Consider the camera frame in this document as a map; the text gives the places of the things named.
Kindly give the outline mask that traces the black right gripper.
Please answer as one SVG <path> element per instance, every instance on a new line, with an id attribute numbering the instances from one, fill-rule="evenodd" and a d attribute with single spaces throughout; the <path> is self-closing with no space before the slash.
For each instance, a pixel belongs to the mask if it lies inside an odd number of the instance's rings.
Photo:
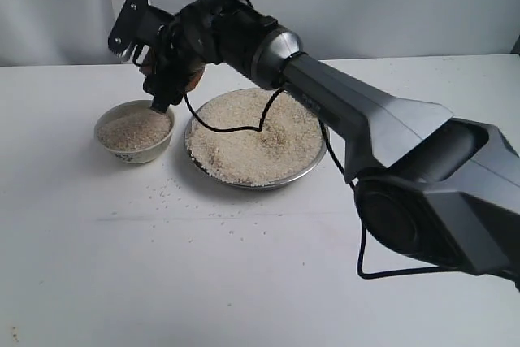
<path id="1" fill-rule="evenodd" d="M 165 113 L 179 105 L 207 64 L 226 63 L 249 79 L 277 79 L 278 44 L 278 20 L 256 11 L 249 0 L 197 0 L 166 13 L 156 59 L 142 64 L 150 108 Z"/>

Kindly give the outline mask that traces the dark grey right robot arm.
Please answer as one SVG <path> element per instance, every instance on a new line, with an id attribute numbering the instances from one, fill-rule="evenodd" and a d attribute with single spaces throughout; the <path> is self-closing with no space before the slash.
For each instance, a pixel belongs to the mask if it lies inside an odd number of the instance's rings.
<path id="1" fill-rule="evenodd" d="M 299 36 L 250 0 L 197 0 L 171 15 L 145 5 L 145 90 L 180 100 L 196 72 L 226 63 L 284 88 L 344 138 L 362 234 L 424 261 L 426 272 L 519 280 L 519 156 L 493 125 L 397 98 L 309 56 Z"/>

